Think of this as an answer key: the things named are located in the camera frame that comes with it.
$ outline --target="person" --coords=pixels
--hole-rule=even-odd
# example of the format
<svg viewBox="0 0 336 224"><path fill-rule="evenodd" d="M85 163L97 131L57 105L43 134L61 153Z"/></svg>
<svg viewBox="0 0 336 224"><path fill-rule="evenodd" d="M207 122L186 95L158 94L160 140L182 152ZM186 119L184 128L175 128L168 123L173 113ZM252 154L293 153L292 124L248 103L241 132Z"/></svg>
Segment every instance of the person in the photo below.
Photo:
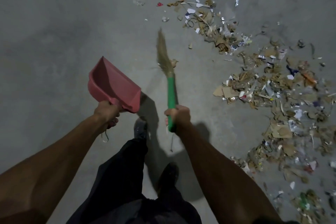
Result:
<svg viewBox="0 0 336 224"><path fill-rule="evenodd" d="M46 223L96 137L118 123L119 105L103 101L94 114L63 138L0 175L0 223ZM189 155L200 187L218 223L282 223L257 184L204 140L190 110L165 111ZM67 223L198 224L196 209L176 189L178 167L169 163L157 186L158 198L142 193L147 123L139 118L134 139L102 164L88 198Z"/></svg>

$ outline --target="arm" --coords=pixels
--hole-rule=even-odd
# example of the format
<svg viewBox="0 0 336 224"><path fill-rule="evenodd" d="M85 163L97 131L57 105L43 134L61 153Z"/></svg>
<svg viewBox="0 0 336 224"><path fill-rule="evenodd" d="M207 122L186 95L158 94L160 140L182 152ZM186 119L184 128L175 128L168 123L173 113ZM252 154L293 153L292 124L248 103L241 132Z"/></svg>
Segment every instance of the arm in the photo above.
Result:
<svg viewBox="0 0 336 224"><path fill-rule="evenodd" d="M236 164L205 141L190 122L187 107L165 112L188 152L197 180L212 212L221 223L253 223L265 217L281 221L259 186Z"/></svg>
<svg viewBox="0 0 336 224"><path fill-rule="evenodd" d="M0 175L0 222L46 223L83 158L120 107L104 101L65 137Z"/></svg>

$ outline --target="red dustpan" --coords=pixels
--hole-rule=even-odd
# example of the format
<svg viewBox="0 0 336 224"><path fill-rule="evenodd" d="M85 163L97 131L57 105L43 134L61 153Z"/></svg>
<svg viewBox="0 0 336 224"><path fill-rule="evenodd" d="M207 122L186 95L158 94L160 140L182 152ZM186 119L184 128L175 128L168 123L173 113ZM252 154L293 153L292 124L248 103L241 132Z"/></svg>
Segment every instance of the red dustpan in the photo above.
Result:
<svg viewBox="0 0 336 224"><path fill-rule="evenodd" d="M116 104L119 100L126 111L139 111L141 88L104 57L89 73L87 87L98 102L107 100Z"/></svg>

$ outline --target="hand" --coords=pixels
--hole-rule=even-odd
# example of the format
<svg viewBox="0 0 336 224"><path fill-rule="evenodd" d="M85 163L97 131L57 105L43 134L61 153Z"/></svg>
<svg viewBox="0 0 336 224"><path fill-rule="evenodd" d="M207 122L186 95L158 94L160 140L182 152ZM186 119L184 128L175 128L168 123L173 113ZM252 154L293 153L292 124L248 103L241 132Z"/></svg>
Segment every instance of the hand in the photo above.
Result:
<svg viewBox="0 0 336 224"><path fill-rule="evenodd" d="M170 115L173 123L177 126L183 126L190 124L190 110L188 107L182 105L176 105L174 109L168 109L165 111L165 115Z"/></svg>
<svg viewBox="0 0 336 224"><path fill-rule="evenodd" d="M117 117L120 116L120 111L122 110L119 103L117 105L111 105L108 101L102 101L98 104L98 107L95 109L94 114L99 115L103 119L104 123L110 126L115 126L118 123Z"/></svg>

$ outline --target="person's right arm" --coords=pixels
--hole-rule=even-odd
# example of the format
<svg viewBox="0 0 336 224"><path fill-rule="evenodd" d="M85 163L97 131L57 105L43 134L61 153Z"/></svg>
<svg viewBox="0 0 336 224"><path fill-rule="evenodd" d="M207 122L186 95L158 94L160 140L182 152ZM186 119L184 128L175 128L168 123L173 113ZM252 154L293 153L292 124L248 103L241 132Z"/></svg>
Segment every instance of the person's right arm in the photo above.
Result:
<svg viewBox="0 0 336 224"><path fill-rule="evenodd" d="M248 223L259 218L281 221L259 186L235 163L204 140L190 122L189 108L165 112L176 124L205 198L219 224Z"/></svg>

